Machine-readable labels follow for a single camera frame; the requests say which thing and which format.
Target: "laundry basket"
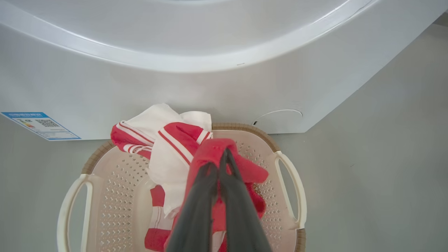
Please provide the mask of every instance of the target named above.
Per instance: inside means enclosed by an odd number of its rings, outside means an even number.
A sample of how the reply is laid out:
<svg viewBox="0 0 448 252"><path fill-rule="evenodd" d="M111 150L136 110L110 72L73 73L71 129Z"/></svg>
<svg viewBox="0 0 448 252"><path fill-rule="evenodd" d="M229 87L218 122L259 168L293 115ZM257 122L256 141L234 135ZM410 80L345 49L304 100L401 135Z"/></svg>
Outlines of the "laundry basket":
<svg viewBox="0 0 448 252"><path fill-rule="evenodd" d="M214 123L214 138L233 139L242 156L269 172L256 186L266 201L262 226L273 252L304 252L306 199L299 174L273 139L256 127L238 123ZM279 160L292 177L298 202L295 218L286 194ZM81 241L82 251L144 252L144 238L152 215L150 189L155 184L145 168L149 160L121 152L111 141L95 151L70 187L57 224L59 252L69 252L69 220L75 198L87 186L87 202Z"/></svg>

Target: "laundry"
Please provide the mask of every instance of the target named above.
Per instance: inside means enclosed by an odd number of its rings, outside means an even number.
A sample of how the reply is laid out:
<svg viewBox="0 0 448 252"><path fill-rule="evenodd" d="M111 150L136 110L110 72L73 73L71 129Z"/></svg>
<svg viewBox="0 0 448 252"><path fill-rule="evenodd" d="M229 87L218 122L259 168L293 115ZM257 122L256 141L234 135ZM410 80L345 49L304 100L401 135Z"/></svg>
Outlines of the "laundry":
<svg viewBox="0 0 448 252"><path fill-rule="evenodd" d="M168 126L173 122L182 123L182 127ZM173 148L176 138L183 143L190 139L199 145L211 137L210 114L200 111L178 114L166 104L155 104L138 116L117 123L111 132L113 143L121 151L150 159L147 173L165 191L163 213L168 218L173 218L182 204L190 166L188 159L192 159L197 149L187 144L188 151L177 151Z"/></svg>
<svg viewBox="0 0 448 252"><path fill-rule="evenodd" d="M163 206L165 192L160 185L150 190L152 197L152 217L145 236L145 248L162 252L165 241L171 233L173 219L165 218ZM218 252L223 243L225 232L216 232L212 235L212 252Z"/></svg>
<svg viewBox="0 0 448 252"><path fill-rule="evenodd" d="M112 127L112 142L123 152L151 157L158 131L171 122L184 122L211 131L211 116L200 111L178 114L167 104L155 104L136 117Z"/></svg>
<svg viewBox="0 0 448 252"><path fill-rule="evenodd" d="M214 163L217 167L220 166L220 160L225 149L229 149L235 158L235 163L240 171L241 178L246 185L247 191L254 203L254 207L258 213L258 217L263 217L266 210L266 203L264 199L259 196L254 188L254 183L263 183L267 177L268 172L262 167L254 164L248 159L240 156L238 154L237 146L235 142L231 139L208 139L202 142L198 147L194 158L190 162L190 170L188 173L188 179L185 190L185 199L190 192L191 187L194 184L196 175L199 168L206 165L207 163ZM218 183L218 199L212 208L212 233L226 230L226 215L225 215L225 203L222 201L220 195L219 183ZM174 224L176 225L177 216L174 218Z"/></svg>
<svg viewBox="0 0 448 252"><path fill-rule="evenodd" d="M182 122L167 124L159 130L153 147L148 174L165 190L165 217L173 218L182 205L190 163L203 140L212 133Z"/></svg>

